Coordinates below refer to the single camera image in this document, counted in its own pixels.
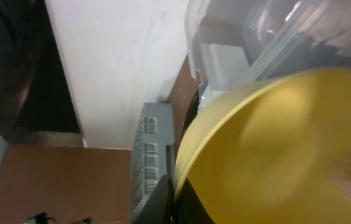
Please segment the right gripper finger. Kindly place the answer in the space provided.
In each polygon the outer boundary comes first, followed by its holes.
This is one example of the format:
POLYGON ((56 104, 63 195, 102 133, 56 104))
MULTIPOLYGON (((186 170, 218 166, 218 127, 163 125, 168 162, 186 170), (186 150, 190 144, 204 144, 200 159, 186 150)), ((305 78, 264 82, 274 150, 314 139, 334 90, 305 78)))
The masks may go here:
POLYGON ((168 175, 163 175, 133 224, 170 224, 173 199, 173 182, 168 175))

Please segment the yellow bowl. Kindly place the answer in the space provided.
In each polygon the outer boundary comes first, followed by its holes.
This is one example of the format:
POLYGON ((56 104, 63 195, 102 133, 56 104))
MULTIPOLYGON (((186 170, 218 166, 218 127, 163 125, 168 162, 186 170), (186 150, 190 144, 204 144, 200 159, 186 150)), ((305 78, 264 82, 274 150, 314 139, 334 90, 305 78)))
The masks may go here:
POLYGON ((176 203, 215 223, 351 223, 351 69, 250 83, 187 128, 176 203))

